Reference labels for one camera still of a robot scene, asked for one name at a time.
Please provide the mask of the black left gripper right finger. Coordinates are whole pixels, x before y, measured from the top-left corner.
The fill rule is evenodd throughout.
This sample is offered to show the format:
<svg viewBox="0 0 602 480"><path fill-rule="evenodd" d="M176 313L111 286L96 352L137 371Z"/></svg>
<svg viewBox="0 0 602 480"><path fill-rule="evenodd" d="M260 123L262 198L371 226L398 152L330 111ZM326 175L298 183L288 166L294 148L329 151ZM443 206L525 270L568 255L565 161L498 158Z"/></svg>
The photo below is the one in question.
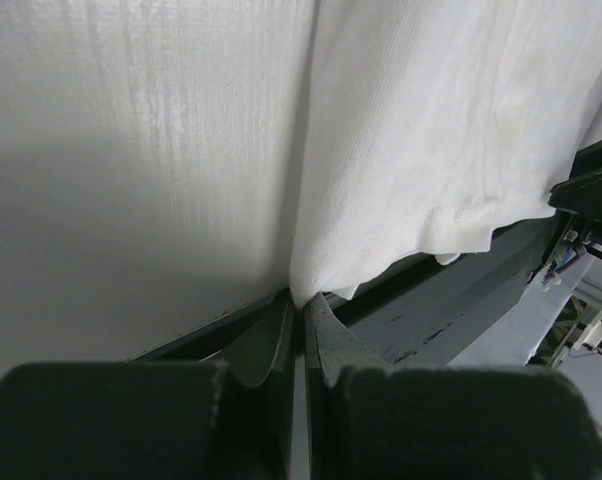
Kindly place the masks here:
<svg viewBox="0 0 602 480"><path fill-rule="evenodd" d="M584 398L538 367L406 368L303 310L314 479L602 479Z"/></svg>

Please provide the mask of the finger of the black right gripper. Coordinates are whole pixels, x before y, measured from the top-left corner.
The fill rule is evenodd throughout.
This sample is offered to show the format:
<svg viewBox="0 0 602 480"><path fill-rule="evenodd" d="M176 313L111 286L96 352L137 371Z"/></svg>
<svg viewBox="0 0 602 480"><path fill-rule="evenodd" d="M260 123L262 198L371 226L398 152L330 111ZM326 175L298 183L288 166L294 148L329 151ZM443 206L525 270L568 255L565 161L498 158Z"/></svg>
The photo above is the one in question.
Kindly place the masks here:
<svg viewBox="0 0 602 480"><path fill-rule="evenodd" d="M602 140L576 154L570 178L552 187L549 205L602 223Z"/></svg>

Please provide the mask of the white t shirt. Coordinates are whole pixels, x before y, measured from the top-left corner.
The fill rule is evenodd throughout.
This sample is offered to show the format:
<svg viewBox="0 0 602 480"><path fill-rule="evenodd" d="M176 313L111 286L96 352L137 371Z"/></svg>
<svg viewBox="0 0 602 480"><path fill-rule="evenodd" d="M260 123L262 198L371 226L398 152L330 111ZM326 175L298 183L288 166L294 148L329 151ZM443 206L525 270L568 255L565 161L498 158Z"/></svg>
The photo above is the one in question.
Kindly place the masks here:
<svg viewBox="0 0 602 480"><path fill-rule="evenodd" d="M601 103L602 1L323 2L295 303L550 217Z"/></svg>

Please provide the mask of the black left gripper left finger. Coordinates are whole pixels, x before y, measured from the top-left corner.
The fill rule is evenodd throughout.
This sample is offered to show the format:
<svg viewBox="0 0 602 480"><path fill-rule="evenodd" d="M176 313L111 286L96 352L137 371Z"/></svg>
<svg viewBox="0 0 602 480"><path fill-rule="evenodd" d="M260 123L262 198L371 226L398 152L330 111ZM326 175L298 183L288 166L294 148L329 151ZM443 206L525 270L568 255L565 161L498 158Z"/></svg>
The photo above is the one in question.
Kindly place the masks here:
<svg viewBox="0 0 602 480"><path fill-rule="evenodd" d="M0 380L0 479L285 479L295 308L200 361L30 363Z"/></svg>

